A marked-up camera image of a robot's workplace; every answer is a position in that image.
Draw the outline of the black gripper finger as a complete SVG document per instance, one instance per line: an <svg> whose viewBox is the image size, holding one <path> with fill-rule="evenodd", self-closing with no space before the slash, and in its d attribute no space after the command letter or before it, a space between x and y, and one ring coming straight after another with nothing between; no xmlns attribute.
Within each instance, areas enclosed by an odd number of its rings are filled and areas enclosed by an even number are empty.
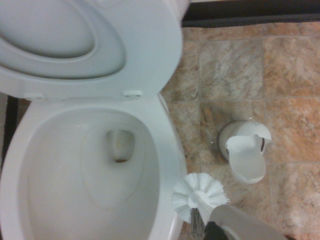
<svg viewBox="0 0 320 240"><path fill-rule="evenodd" d="M209 221L204 229L204 240L226 240L227 235L214 221Z"/></svg>

